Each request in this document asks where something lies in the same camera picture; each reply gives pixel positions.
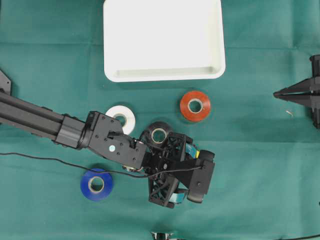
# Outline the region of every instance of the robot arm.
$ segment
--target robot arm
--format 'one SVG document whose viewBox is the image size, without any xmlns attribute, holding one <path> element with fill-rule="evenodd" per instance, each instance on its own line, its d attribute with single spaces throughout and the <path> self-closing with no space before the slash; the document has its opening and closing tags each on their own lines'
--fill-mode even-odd
<svg viewBox="0 0 320 240">
<path fill-rule="evenodd" d="M 185 197 L 201 203 L 207 194 L 215 155 L 209 151 L 200 151 L 198 156 L 188 153 L 186 146 L 192 146 L 193 140 L 186 135 L 170 132 L 160 145 L 148 137 L 145 139 L 144 134 L 134 139 L 123 133 L 117 119 L 103 113 L 91 111 L 83 122 L 13 97 L 10 89 L 6 89 L 8 82 L 8 79 L 1 81 L 0 76 L 0 123 L 64 147 L 88 148 L 132 172 L 143 170 L 150 176 L 149 201 L 152 203 L 173 208 Z"/>
</svg>

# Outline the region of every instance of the wire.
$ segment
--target wire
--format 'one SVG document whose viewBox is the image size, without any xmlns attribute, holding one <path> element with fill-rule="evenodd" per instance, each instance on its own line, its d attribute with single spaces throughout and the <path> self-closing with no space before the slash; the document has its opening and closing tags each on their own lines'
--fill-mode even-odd
<svg viewBox="0 0 320 240">
<path fill-rule="evenodd" d="M 303 236 L 303 237 L 298 237 L 298 238 L 288 238 L 288 239 L 277 239 L 277 240 L 305 240 L 305 239 L 315 239 L 315 238 L 320 238 L 320 234 L 317 235 L 312 235 L 312 236 Z"/>
<path fill-rule="evenodd" d="M 61 159 L 58 158 L 54 158 L 54 157 L 38 157 L 38 156 L 31 156 L 31 155 L 27 155 L 27 154 L 23 154 L 23 153 L 18 153 L 18 152 L 6 152 L 6 153 L 1 153 L 0 152 L 0 156 L 8 156 L 8 155 L 17 155 L 20 157 L 24 157 L 24 158 L 29 158 L 29 159 L 38 159 L 38 160 L 52 160 L 52 161 L 57 161 L 59 163 L 74 167 L 74 168 L 79 168 L 79 169 L 84 169 L 90 172 L 94 172 L 94 173 L 99 173 L 99 174 L 121 174 L 121 175 L 125 175 L 128 177 L 132 177 L 132 178 L 136 178 L 136 179 L 145 179 L 145 178 L 151 178 L 154 176 L 157 176 L 158 174 L 163 174 L 163 173 L 174 173 L 174 172 L 188 172 L 188 171 L 192 171 L 192 170 L 196 170 L 196 169 L 200 169 L 202 168 L 202 166 L 198 166 L 198 167 L 193 167 L 193 168 L 187 168 L 187 169 L 176 169 L 176 170 L 165 170 L 165 171 L 159 171 L 155 174 L 152 175 L 145 175 L 145 176 L 137 176 L 137 175 L 132 175 L 126 172 L 122 172 L 122 171 L 96 171 L 96 170 L 92 170 L 90 168 L 87 168 L 85 166 L 81 166 L 81 165 L 77 165 L 77 164 L 73 164 L 73 163 L 69 163 L 66 161 L 63 161 Z"/>
</svg>

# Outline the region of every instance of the green tablecloth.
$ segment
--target green tablecloth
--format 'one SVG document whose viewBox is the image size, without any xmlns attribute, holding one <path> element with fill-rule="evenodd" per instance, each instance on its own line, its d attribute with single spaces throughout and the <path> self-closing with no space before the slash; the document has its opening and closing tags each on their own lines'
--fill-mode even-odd
<svg viewBox="0 0 320 240">
<path fill-rule="evenodd" d="M 1 157 L 0 238 L 150 240 L 150 231 L 164 231 L 188 240 L 271 240 L 320 232 L 320 132 L 304 107 L 272 95 L 311 77 L 308 58 L 320 53 L 320 1 L 222 0 L 221 78 L 122 84 L 104 74 L 102 5 L 1 1 L 0 69 L 13 81 L 13 95 L 82 120 L 88 111 L 125 104 L 136 115 L 134 137 L 165 121 L 216 153 L 209 193 L 203 204 L 185 201 L 172 210 L 148 202 L 146 180 L 113 175 L 113 192 L 96 203 L 81 193 L 81 170 Z M 192 89 L 207 93 L 213 107 L 197 124 L 179 111 Z M 88 150 L 6 125 L 0 132 L 0 152 L 121 170 Z"/>
</svg>

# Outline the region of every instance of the red tape roll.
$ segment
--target red tape roll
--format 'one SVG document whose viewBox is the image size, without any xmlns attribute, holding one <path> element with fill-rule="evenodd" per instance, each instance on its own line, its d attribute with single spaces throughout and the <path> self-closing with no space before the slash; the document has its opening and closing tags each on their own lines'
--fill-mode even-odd
<svg viewBox="0 0 320 240">
<path fill-rule="evenodd" d="M 200 104 L 200 111 L 194 112 L 190 109 L 191 102 Z M 190 91 L 186 93 L 180 101 L 180 111 L 185 119 L 198 123 L 204 120 L 211 112 L 211 102 L 209 97 L 201 91 Z"/>
</svg>

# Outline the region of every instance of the white tape roll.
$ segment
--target white tape roll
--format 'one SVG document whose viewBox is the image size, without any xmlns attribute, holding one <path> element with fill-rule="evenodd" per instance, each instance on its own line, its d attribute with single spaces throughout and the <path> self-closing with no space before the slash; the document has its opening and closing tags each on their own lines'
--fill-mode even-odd
<svg viewBox="0 0 320 240">
<path fill-rule="evenodd" d="M 135 129 L 135 125 L 136 125 L 135 115 L 126 106 L 121 106 L 121 105 L 113 106 L 105 113 L 105 115 L 114 119 L 119 116 L 123 117 L 125 120 L 125 123 L 122 127 L 122 130 L 123 130 L 123 133 L 126 135 L 129 135 Z"/>
</svg>

